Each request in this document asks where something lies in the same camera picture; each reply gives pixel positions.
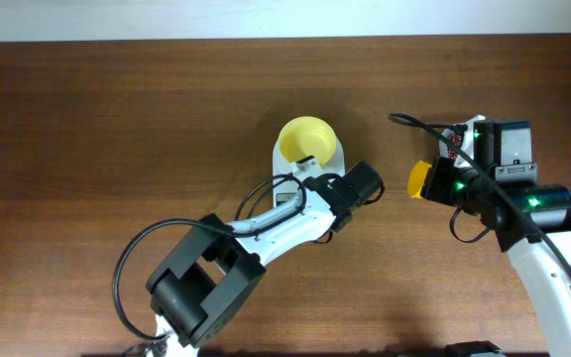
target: wood grain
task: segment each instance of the wood grain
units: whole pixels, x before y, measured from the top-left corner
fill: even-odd
[[[571,188],[571,35],[0,44],[0,356],[137,343],[110,295],[125,244],[163,218],[232,219],[300,115],[327,120],[347,165],[367,160],[387,193],[331,244],[272,263],[211,347],[544,350],[494,235],[459,244],[450,207],[407,197],[437,143],[391,111],[528,119],[540,182]],[[480,229],[466,217],[460,234]],[[125,269],[124,304],[145,331],[146,278],[185,231],[153,234]]]

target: green light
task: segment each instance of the green light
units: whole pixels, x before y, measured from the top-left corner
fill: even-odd
[[[527,200],[527,202],[530,205],[530,207],[536,207],[537,205],[541,204],[541,202],[538,199],[536,199],[535,197],[529,198]]]

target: yellow cup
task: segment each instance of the yellow cup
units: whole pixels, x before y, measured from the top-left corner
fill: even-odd
[[[336,134],[318,118],[298,117],[285,124],[279,133],[279,150],[289,163],[313,156],[325,165],[336,152]]]

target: yellow object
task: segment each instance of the yellow object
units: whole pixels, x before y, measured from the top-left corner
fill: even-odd
[[[313,156],[325,165],[336,152],[336,134],[318,118],[298,117],[285,124],[279,133],[279,150],[289,163]]]
[[[420,193],[422,192],[424,180],[426,179],[426,174],[428,174],[429,169],[431,169],[431,164],[420,161],[417,162],[413,170],[411,170],[411,175],[408,177],[408,185],[406,186],[408,195],[411,196],[411,198],[422,198]]]

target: white wall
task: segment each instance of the white wall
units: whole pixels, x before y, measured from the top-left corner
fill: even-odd
[[[0,0],[0,41],[571,32],[571,0]]]

